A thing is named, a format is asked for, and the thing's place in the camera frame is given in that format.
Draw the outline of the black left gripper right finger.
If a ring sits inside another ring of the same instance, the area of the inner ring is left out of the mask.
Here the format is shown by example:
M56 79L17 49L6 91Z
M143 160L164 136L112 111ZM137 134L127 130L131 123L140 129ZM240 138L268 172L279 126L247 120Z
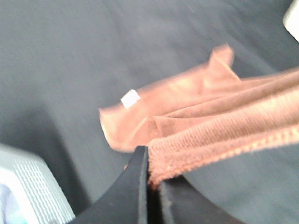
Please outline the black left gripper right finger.
M160 183L160 205L165 224L242 224L209 201L183 176Z

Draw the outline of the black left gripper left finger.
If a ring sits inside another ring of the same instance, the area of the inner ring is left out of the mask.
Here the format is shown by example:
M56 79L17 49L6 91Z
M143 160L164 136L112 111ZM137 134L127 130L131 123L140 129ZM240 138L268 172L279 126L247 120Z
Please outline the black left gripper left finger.
M126 169L71 224L147 224L148 148L137 147Z

